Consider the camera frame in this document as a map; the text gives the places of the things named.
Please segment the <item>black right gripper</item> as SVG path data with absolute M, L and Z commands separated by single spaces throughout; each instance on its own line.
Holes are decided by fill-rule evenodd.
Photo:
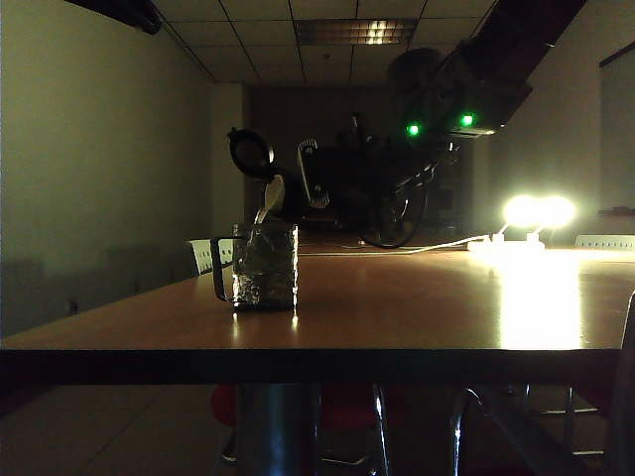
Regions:
M 309 207 L 328 208 L 355 231 L 395 231 L 439 160 L 423 137 L 399 134 L 323 148 L 306 139 L 297 147 L 297 163 Z

